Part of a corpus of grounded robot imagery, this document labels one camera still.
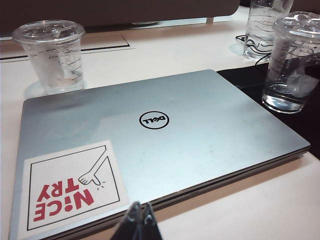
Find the black object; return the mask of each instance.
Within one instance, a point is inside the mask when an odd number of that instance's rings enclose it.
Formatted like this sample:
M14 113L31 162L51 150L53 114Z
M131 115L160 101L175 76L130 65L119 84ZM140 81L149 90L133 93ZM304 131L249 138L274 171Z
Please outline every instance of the black object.
M273 111L262 103L262 91L267 76L268 63L256 66L227 69L218 73L230 83L238 87L258 104L305 138L310 144L311 152L320 159L320 84L313 90L301 112L285 114ZM308 69L308 74L320 79L320 65Z
M151 204L134 202L110 240L162 240Z

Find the laptop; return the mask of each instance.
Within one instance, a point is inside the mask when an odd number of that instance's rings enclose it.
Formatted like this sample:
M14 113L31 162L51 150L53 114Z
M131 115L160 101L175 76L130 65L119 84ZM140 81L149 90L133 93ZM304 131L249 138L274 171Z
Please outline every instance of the laptop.
M27 99L13 239L18 239L16 224L23 208L25 160L103 141L112 144L128 203L151 202L155 210L287 163L310 148L213 70ZM50 234L38 232L33 239L72 239L100 231L118 222L128 206Z

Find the sticker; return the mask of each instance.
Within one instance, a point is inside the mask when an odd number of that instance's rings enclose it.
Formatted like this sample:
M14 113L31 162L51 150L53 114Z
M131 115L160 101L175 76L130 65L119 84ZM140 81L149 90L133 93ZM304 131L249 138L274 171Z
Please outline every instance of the sticker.
M66 230L129 204L109 140L25 160L22 186L27 233Z

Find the white table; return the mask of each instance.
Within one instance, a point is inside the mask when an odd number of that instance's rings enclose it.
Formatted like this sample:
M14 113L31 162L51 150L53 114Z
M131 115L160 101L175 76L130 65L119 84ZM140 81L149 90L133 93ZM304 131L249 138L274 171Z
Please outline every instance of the white table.
M248 8L229 20L91 33L108 41L122 35L131 47L82 55L87 88L204 69L251 66L236 35ZM1 63L1 239L8 239L21 111L37 76L28 60ZM165 240L320 239L320 161L312 154L157 211ZM106 240L109 229L85 239Z

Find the clear plastic cup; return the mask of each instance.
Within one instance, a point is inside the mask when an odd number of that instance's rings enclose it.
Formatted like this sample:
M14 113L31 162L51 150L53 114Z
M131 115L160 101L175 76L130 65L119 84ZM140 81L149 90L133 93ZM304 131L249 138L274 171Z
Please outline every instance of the clear plastic cup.
M320 15L291 12L277 19L273 29L262 102L280 113L298 113L320 79Z
M289 13L294 0L251 0L246 25L243 56L249 60L269 60L275 20Z
M83 26L67 20L44 20L20 26L12 39L26 51L47 94L84 88L80 39Z

